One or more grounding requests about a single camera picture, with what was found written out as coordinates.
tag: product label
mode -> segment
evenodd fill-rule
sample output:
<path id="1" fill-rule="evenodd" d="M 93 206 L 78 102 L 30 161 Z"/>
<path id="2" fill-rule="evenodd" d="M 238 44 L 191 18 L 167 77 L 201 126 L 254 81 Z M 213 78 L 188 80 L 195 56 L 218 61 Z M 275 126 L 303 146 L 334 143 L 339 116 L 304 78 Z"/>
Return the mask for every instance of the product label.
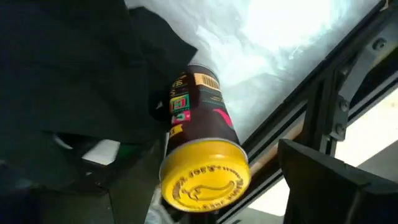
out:
<path id="1" fill-rule="evenodd" d="M 176 80 L 176 81 L 173 83 L 172 89 L 175 89 L 175 88 L 178 88 L 178 87 L 187 85 L 187 84 L 184 83 L 183 80 L 182 80 L 182 79 L 185 78 L 185 77 L 186 77 L 186 75 L 183 75 L 183 76 L 181 76 L 180 78 L 178 78 L 178 80 Z"/>
<path id="2" fill-rule="evenodd" d="M 205 87 L 211 88 L 212 90 L 220 90 L 220 84 L 218 84 L 217 80 L 215 80 L 213 77 L 210 77 L 208 75 L 202 74 L 202 73 L 195 73 L 195 83 L 197 85 L 203 85 Z"/>
<path id="3" fill-rule="evenodd" d="M 218 113 L 221 117 L 223 117 L 225 123 L 230 127 L 233 128 L 231 118 L 228 116 L 228 113 L 223 111 L 222 109 L 213 109 L 214 112 Z"/>
<path id="4" fill-rule="evenodd" d="M 178 133 L 182 132 L 182 124 L 178 124 L 174 127 L 172 127 L 172 129 L 170 130 L 170 136 L 169 138 L 172 138 L 173 136 L 175 136 Z"/>
<path id="5" fill-rule="evenodd" d="M 191 120 L 191 111 L 183 111 L 172 117 L 172 124 L 179 124 L 183 121 Z"/>
<path id="6" fill-rule="evenodd" d="M 222 99 L 222 97 L 219 97 L 219 96 L 212 96 L 212 97 L 210 97 L 210 99 L 215 102 L 224 103 L 224 100 Z"/>
<path id="7" fill-rule="evenodd" d="M 185 95 L 185 94 L 188 94 L 187 87 L 182 87 L 180 89 L 170 91 L 170 97 L 176 97 L 176 96 L 181 96 L 181 95 Z"/>
<path id="8" fill-rule="evenodd" d="M 189 109 L 189 95 L 182 95 L 170 100 L 170 112 L 183 111 Z"/>

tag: bolt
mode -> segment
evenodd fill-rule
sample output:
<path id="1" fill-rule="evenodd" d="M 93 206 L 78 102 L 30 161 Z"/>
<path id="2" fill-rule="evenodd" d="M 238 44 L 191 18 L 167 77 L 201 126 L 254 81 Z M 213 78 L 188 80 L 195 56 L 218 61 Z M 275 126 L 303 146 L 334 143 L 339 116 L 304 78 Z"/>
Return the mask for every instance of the bolt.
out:
<path id="1" fill-rule="evenodd" d="M 346 129 L 341 124 L 336 124 L 335 129 L 336 129 L 336 133 L 340 136 L 344 135 L 344 133 L 346 132 Z"/>
<path id="2" fill-rule="evenodd" d="M 349 110 L 349 104 L 346 100 L 342 100 L 340 102 L 340 109 L 344 112 L 347 112 Z"/>
<path id="3" fill-rule="evenodd" d="M 341 74 L 347 75 L 349 73 L 349 66 L 346 65 L 340 70 Z"/>
<path id="4" fill-rule="evenodd" d="M 387 44 L 387 41 L 384 38 L 378 38 L 372 45 L 372 48 L 374 50 L 381 50 L 383 47 L 385 47 Z"/>

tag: can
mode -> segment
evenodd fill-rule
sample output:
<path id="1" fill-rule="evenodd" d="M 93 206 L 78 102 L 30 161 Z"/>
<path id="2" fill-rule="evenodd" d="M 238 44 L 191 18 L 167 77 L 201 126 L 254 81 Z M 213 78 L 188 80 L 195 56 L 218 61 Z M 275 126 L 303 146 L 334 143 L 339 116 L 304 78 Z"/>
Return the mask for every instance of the can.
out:
<path id="1" fill-rule="evenodd" d="M 209 69 L 190 65 L 170 90 L 172 127 L 160 167 L 164 199 L 179 210 L 209 212 L 238 199 L 251 173 Z"/>

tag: yellow lid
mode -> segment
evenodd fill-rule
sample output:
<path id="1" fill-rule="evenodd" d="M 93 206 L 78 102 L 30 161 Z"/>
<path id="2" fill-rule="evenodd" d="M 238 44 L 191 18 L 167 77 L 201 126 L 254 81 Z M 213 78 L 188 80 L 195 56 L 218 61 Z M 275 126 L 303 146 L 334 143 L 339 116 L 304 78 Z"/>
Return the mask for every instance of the yellow lid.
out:
<path id="1" fill-rule="evenodd" d="M 169 204 L 187 212 L 207 212 L 242 196 L 251 173 L 239 146 L 206 140 L 174 150 L 162 165 L 160 179 Z"/>

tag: black fabric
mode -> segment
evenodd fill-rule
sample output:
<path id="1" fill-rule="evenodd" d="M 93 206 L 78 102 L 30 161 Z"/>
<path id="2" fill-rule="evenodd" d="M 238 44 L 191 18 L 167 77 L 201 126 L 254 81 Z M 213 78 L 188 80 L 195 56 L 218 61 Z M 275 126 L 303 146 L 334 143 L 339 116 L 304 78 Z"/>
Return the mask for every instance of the black fabric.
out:
<path id="1" fill-rule="evenodd" d="M 76 169 L 52 133 L 153 141 L 169 122 L 156 106 L 195 52 L 124 1 L 0 1 L 0 159 L 59 188 Z"/>

